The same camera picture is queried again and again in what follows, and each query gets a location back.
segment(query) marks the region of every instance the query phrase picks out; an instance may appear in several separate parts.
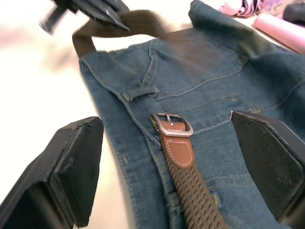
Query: white stitching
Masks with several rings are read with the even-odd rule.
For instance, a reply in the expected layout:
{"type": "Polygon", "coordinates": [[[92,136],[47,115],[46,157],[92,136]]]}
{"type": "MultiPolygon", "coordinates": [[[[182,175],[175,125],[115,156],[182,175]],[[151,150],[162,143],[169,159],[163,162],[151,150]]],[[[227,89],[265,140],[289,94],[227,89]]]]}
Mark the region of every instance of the white stitching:
{"type": "MultiPolygon", "coordinates": [[[[168,129],[168,130],[173,130],[173,129],[168,129]]],[[[184,131],[184,130],[174,130],[174,131],[184,131]]]]}
{"type": "Polygon", "coordinates": [[[180,166],[188,166],[188,165],[192,162],[193,156],[192,156],[192,153],[191,153],[190,146],[189,146],[189,144],[188,144],[187,142],[172,142],[171,140],[167,140],[167,149],[168,149],[168,153],[170,154],[172,160],[173,160],[175,163],[177,163],[178,165],[180,165],[180,166]],[[178,143],[178,144],[186,144],[187,147],[188,147],[188,149],[189,149],[190,156],[191,156],[190,162],[187,163],[187,164],[181,164],[181,163],[177,162],[177,161],[174,159],[174,157],[173,157],[173,155],[172,155],[172,153],[171,153],[170,146],[168,145],[169,142],[170,142],[170,143],[178,143]]]}

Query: woven belt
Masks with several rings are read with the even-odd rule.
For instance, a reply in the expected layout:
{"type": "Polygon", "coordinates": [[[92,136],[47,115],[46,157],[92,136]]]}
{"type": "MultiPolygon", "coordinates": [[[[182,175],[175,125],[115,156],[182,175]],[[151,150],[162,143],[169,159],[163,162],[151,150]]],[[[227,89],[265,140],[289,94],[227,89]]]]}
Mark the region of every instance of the woven belt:
{"type": "MultiPolygon", "coordinates": [[[[120,31],[93,20],[89,20],[76,31],[72,40],[77,55],[81,58],[96,51],[92,36],[110,38],[147,34],[159,38],[166,37],[166,30],[151,11],[131,11],[120,14],[120,17],[129,25],[130,31],[120,31]]],[[[177,115],[154,114],[153,117],[160,133],[167,166],[184,208],[188,228],[227,228],[195,164],[195,155],[190,141],[190,136],[193,134],[190,124],[177,115]],[[167,121],[160,120],[160,115],[167,116],[167,121]],[[170,117],[179,118],[183,122],[172,122],[170,117]]]]}

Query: black object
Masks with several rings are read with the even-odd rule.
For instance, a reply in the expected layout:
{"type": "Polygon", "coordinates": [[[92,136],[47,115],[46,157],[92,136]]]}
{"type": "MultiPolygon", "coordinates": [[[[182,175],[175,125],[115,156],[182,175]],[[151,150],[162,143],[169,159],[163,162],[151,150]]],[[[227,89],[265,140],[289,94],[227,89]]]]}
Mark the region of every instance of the black object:
{"type": "Polygon", "coordinates": [[[291,23],[304,23],[305,2],[287,5],[283,11],[283,19],[291,23]]]}
{"type": "Polygon", "coordinates": [[[275,219],[305,228],[305,144],[283,122],[232,111],[244,160],[275,219]]]}
{"type": "Polygon", "coordinates": [[[129,31],[128,25],[117,14],[129,11],[121,0],[55,0],[55,4],[47,18],[40,22],[40,26],[49,34],[53,34],[53,27],[66,10],[73,13],[80,10],[96,21],[129,31]]]}
{"type": "Polygon", "coordinates": [[[89,117],[59,129],[0,206],[0,229],[88,225],[99,178],[103,124],[89,117]]]}

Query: silver buckle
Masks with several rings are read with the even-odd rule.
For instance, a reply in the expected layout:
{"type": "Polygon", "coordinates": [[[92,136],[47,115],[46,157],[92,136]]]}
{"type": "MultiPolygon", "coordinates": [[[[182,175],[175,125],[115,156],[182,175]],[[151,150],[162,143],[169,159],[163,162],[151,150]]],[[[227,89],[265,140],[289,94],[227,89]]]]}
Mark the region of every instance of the silver buckle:
{"type": "Polygon", "coordinates": [[[157,125],[158,125],[158,127],[159,127],[159,130],[160,130],[163,134],[165,134],[165,135],[167,135],[167,136],[174,136],[174,137],[190,137],[190,136],[192,136],[193,133],[194,133],[194,130],[193,130],[191,124],[190,124],[188,121],[186,121],[183,117],[181,117],[181,116],[179,116],[179,115],[176,115],[176,114],[168,114],[168,113],[154,113],[152,116],[153,116],[154,120],[156,121],[156,123],[157,123],[157,125]],[[186,128],[189,129],[189,130],[188,130],[188,131],[174,131],[174,130],[168,130],[167,128],[165,128],[165,127],[162,125],[162,123],[161,123],[161,121],[160,121],[160,119],[159,119],[158,116],[166,116],[166,117],[167,117],[167,121],[169,121],[169,122],[171,123],[171,126],[173,126],[174,123],[171,121],[171,118],[170,118],[170,117],[179,118],[179,119],[181,119],[181,120],[185,123],[186,128]]]}

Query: fabric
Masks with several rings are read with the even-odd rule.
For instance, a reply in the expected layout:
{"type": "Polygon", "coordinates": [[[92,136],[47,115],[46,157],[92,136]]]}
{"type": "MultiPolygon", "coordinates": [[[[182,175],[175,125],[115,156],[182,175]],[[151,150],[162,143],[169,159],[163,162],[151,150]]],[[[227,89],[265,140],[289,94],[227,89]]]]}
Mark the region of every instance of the fabric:
{"type": "Polygon", "coordinates": [[[183,116],[197,167],[234,229],[284,229],[244,163],[231,110],[284,121],[305,140],[305,56],[283,50],[195,0],[194,28],[115,52],[92,52],[81,72],[129,186],[137,228],[186,228],[150,116],[183,116]]]}

